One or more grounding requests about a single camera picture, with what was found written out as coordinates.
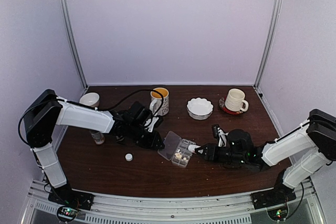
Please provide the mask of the small white pill bottle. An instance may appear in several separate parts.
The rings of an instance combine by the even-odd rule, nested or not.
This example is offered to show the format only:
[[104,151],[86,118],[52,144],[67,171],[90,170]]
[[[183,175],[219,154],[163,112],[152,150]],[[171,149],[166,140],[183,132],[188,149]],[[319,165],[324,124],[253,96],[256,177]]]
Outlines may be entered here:
[[189,146],[188,146],[188,150],[191,152],[191,153],[195,153],[195,150],[197,149],[197,148],[199,148],[200,146],[199,145],[195,145],[195,144],[190,144]]

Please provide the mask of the clear plastic pill organizer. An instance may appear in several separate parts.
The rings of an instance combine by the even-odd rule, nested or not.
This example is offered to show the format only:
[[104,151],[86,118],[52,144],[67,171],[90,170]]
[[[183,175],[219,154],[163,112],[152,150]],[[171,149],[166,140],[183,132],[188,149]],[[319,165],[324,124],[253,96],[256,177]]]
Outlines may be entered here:
[[[193,153],[191,153],[187,148],[190,144],[195,144],[192,141],[181,138],[179,135],[174,133],[173,131],[169,131],[164,138],[165,148],[158,151],[158,154],[162,156],[164,159],[171,161],[173,165],[179,166],[181,168],[186,168]],[[174,154],[176,152],[183,153],[188,157],[188,161],[185,162],[183,160],[178,160],[175,158]]]

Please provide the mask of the small white bottle cap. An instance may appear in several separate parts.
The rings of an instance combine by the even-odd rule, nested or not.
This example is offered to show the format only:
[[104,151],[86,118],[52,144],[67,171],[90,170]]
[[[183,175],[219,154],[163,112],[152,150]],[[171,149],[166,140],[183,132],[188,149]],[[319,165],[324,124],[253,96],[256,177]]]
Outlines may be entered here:
[[131,153],[127,153],[127,154],[125,155],[125,160],[126,160],[127,162],[132,161],[132,160],[133,160],[133,155],[132,155]]

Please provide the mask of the grey-capped orange label bottle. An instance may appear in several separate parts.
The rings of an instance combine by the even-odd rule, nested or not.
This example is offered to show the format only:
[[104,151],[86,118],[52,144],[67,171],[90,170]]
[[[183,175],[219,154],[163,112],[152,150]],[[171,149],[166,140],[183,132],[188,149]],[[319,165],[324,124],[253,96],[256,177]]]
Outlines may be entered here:
[[105,136],[101,132],[93,130],[89,132],[97,145],[102,145],[105,142]]

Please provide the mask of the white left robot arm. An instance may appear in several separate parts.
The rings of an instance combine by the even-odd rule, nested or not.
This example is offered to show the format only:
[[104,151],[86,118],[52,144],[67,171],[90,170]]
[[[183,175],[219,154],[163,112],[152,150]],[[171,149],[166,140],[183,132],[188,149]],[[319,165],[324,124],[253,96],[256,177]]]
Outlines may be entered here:
[[76,127],[102,134],[131,139],[135,145],[149,150],[162,150],[164,142],[156,131],[162,117],[135,101],[128,109],[113,107],[101,110],[59,97],[54,90],[45,90],[23,113],[18,122],[18,134],[33,151],[38,164],[55,189],[55,196],[64,205],[76,197],[52,145],[54,129],[58,126]]

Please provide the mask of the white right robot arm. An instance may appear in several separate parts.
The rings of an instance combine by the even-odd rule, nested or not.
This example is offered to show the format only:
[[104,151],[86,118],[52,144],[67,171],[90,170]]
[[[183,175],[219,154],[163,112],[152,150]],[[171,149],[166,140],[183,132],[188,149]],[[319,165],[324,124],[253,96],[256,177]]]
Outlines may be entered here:
[[188,150],[206,161],[244,167],[253,172],[261,172],[306,151],[301,159],[278,175],[276,187],[269,192],[274,204],[281,203],[289,196],[289,190],[323,165],[335,161],[335,117],[319,109],[311,110],[309,117],[291,132],[261,146],[254,146],[250,134],[241,129],[224,133],[214,125],[213,133],[218,143],[190,145]]

